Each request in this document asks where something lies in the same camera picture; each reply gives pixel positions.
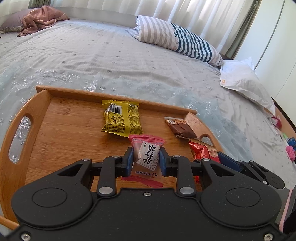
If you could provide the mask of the brown nut bar packet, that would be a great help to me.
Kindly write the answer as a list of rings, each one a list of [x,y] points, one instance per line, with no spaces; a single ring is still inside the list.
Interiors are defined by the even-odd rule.
[[[182,118],[165,117],[165,121],[173,134],[178,138],[197,138],[191,127]]]

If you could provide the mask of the yellow snack packet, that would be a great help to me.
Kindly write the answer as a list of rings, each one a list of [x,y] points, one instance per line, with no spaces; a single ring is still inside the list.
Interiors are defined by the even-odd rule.
[[[138,102],[104,99],[101,105],[105,108],[103,132],[126,138],[129,135],[143,134]]]

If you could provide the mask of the light blue snowflake bedspread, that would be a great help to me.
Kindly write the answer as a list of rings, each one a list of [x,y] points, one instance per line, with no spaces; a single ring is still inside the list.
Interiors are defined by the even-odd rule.
[[[139,42],[125,27],[60,21],[24,37],[1,34],[1,135],[36,92],[53,85],[194,109],[235,160],[254,160],[295,186],[295,164],[259,106],[220,86],[220,71]]]

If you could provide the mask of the white sheer curtain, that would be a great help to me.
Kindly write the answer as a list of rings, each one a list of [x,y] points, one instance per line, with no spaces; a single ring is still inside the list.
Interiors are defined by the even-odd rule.
[[[232,56],[259,7],[259,1],[1,1],[1,17],[44,5],[145,15],[182,26]]]

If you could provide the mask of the red Martha nut bag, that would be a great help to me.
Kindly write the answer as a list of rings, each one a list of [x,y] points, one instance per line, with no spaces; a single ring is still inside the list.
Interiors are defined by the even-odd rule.
[[[211,159],[217,163],[220,163],[218,157],[218,151],[211,145],[205,144],[198,140],[189,140],[189,147],[193,154],[194,160]]]

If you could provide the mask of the pink blanket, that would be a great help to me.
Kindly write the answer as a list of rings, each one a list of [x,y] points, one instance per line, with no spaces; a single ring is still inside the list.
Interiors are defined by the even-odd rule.
[[[23,28],[18,37],[31,35],[40,30],[47,29],[55,25],[57,21],[69,20],[66,13],[51,6],[42,6],[41,8],[30,11],[22,18]]]

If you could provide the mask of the white pillow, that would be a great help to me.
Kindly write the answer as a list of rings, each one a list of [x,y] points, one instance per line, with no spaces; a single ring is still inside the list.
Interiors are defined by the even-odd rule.
[[[224,60],[220,69],[220,86],[233,90],[255,104],[276,114],[271,95],[252,69],[252,59]]]

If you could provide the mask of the wooden serving tray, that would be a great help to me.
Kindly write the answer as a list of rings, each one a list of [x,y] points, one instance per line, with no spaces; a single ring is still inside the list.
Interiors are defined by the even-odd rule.
[[[1,225],[18,227],[11,208],[16,190],[82,158],[101,162],[105,157],[123,155],[130,145],[128,138],[102,132],[105,124],[101,101],[119,100],[139,103],[140,123],[144,133],[165,139],[169,154],[192,160],[187,141],[174,136],[165,116],[193,120],[195,110],[129,97],[36,86],[30,98],[12,120],[1,145]],[[9,152],[23,117],[31,122],[19,161],[10,160]]]

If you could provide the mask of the pink white candy packet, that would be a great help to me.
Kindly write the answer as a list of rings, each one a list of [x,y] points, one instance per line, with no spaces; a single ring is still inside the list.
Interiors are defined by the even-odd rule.
[[[159,151],[165,140],[153,135],[129,135],[133,147],[132,170],[122,180],[139,182],[152,188],[162,188],[163,175],[159,162]]]

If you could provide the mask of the purple pillow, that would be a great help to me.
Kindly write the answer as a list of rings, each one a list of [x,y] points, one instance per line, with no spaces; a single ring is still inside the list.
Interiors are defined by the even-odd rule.
[[[23,28],[22,19],[35,9],[24,9],[10,15],[1,25],[1,33],[20,32]]]

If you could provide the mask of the striped pillow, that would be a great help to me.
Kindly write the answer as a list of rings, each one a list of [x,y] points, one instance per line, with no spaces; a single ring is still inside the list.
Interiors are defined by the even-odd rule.
[[[220,53],[211,44],[186,28],[150,16],[137,16],[136,24],[127,32],[140,42],[158,45],[214,67],[223,64]]]

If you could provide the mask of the pink toy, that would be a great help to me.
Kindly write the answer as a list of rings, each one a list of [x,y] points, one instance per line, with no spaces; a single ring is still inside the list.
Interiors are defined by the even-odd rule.
[[[294,162],[295,161],[295,150],[293,149],[292,146],[286,146],[285,148],[287,155],[289,157],[289,159]]]

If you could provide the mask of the blue toy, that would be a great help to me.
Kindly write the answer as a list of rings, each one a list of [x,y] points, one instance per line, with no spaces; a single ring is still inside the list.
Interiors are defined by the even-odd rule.
[[[291,137],[288,139],[287,143],[289,146],[294,147],[296,145],[296,139],[294,137]]]

